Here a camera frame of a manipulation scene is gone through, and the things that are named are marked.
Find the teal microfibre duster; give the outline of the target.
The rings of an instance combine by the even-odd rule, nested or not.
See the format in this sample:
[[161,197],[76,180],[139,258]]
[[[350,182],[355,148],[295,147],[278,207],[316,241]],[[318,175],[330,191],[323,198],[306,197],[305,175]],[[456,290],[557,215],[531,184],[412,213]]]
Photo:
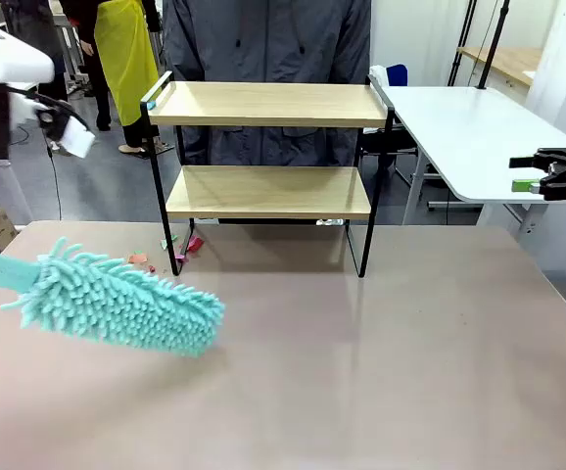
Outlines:
[[220,299],[137,270],[121,258],[83,251],[60,238],[34,262],[0,254],[0,288],[21,326],[106,344],[197,356],[214,342]]

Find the large white side table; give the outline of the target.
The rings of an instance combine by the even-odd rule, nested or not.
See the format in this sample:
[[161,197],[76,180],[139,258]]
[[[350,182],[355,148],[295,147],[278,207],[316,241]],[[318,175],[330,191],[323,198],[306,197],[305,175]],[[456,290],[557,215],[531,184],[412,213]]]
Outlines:
[[518,216],[519,241],[535,235],[547,203],[539,195],[512,192],[511,183],[537,172],[512,170],[509,161],[540,147],[566,148],[564,132],[492,88],[376,85],[374,91],[418,146],[403,224],[412,224],[425,167],[433,165],[459,200],[486,209],[502,206]]

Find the bystander in dark grey jacket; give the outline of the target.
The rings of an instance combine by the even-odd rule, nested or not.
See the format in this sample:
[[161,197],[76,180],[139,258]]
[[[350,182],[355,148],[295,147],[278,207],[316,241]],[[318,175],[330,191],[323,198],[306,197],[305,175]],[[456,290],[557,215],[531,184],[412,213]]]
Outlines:
[[65,62],[49,0],[0,0],[8,31],[46,54],[53,63],[54,78],[39,83],[40,94],[55,100],[68,100]]

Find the light wooden background table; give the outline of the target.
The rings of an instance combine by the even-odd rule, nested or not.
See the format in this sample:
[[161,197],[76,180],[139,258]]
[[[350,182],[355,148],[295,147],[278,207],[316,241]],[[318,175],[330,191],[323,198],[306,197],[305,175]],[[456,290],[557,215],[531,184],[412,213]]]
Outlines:
[[[480,81],[489,47],[459,47],[463,58],[472,61],[466,75],[469,85]],[[488,74],[486,86],[516,102],[524,102],[532,86],[542,57],[542,50],[531,47],[498,47]]]

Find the bystander in black clothes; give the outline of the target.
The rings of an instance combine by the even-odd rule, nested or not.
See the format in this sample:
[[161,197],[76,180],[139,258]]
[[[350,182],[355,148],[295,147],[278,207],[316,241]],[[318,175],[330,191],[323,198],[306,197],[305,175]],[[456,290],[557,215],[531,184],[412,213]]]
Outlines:
[[[85,55],[85,64],[88,66],[88,75],[98,108],[96,124],[101,131],[108,131],[111,128],[110,105],[116,105],[103,73],[94,38],[98,6],[107,1],[109,0],[59,0],[64,15],[77,30],[78,39],[90,43],[94,49],[93,56],[88,56],[83,53]],[[149,35],[159,32],[161,30],[161,23],[155,0],[141,0],[141,2],[144,8]],[[144,147],[145,128],[142,116],[135,121],[135,123],[128,126],[121,125],[121,128],[124,142],[118,146],[118,150],[123,154],[145,158],[147,152]]]

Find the black stand pole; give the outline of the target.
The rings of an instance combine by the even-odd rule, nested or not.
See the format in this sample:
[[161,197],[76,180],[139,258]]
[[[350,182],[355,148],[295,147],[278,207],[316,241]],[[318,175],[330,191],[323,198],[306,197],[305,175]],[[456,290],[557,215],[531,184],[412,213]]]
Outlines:
[[488,81],[490,71],[492,69],[492,64],[493,64],[493,61],[494,61],[496,49],[497,49],[499,40],[500,40],[501,35],[502,35],[502,30],[503,30],[503,27],[504,27],[506,17],[507,17],[508,12],[509,12],[509,5],[510,5],[510,0],[503,0],[502,1],[501,7],[500,7],[500,10],[499,10],[499,15],[498,15],[496,27],[495,27],[495,33],[494,33],[492,42],[490,44],[487,59],[485,61],[483,70],[481,72],[480,80],[479,80],[479,82],[476,86],[476,88],[479,89],[479,90],[485,90],[486,89],[486,85],[487,85],[487,81]]

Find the black tripod stand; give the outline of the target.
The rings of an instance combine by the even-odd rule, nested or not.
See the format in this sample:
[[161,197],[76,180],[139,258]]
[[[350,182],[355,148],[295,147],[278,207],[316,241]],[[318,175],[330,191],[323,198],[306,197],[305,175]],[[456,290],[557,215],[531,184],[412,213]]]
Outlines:
[[462,28],[461,28],[460,35],[459,35],[459,39],[457,41],[455,54],[453,56],[453,60],[452,60],[452,63],[451,63],[450,72],[449,72],[449,75],[448,75],[447,86],[454,86],[454,84],[456,82],[458,70],[459,70],[460,64],[461,64],[461,57],[462,57],[462,53],[460,52],[460,50],[466,45],[466,42],[468,40],[470,30],[471,30],[471,25],[473,23],[473,19],[474,19],[476,8],[477,8],[477,3],[478,3],[478,0],[468,0],[466,13],[465,13],[465,16],[464,16]]

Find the yellow apron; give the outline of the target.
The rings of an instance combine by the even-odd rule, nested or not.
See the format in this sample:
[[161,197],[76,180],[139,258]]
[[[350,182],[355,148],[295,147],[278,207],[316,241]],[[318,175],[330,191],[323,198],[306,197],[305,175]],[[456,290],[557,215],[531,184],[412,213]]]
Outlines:
[[141,118],[140,100],[159,78],[141,0],[101,3],[94,38],[119,122],[131,125]]

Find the black office chair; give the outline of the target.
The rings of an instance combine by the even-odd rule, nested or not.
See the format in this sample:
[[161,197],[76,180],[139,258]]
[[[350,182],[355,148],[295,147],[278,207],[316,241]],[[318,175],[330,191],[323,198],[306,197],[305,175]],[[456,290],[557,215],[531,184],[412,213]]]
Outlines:
[[381,128],[366,128],[361,134],[361,149],[364,155],[380,157],[385,154],[388,166],[394,168],[394,174],[408,187],[411,187],[411,176],[405,176],[398,168],[399,156],[412,156],[418,159],[418,146],[413,137],[402,123],[396,123],[388,138],[384,136],[385,130]]

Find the person in grey jacket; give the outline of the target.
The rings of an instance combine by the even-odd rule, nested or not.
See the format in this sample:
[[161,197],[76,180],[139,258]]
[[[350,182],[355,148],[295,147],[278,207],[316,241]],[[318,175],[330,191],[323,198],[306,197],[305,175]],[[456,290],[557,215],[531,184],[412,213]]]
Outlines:
[[[186,81],[361,84],[371,0],[164,0],[166,63]],[[353,129],[183,126],[188,165],[348,166]]]

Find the two-tier wooden black-frame shelf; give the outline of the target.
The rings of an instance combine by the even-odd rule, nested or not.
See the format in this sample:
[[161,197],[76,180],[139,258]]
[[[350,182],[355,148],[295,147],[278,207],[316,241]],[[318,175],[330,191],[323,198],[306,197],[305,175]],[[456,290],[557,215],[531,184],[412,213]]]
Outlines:
[[[176,81],[165,72],[142,97],[140,111],[147,130],[153,126],[246,126],[355,128],[377,127],[389,134],[395,112],[381,104],[373,89],[374,79],[360,84],[251,83]],[[147,103],[157,106],[147,109]],[[173,274],[182,263],[175,259],[186,247],[175,250],[169,222],[188,222],[193,235],[198,218],[307,219],[341,218],[349,241],[351,223],[367,223],[362,252],[353,255],[358,277],[364,277],[369,261],[381,191],[366,194],[358,164],[345,167],[188,165],[184,147],[177,147],[181,170],[170,194],[164,193],[154,143],[150,153],[167,255]]]

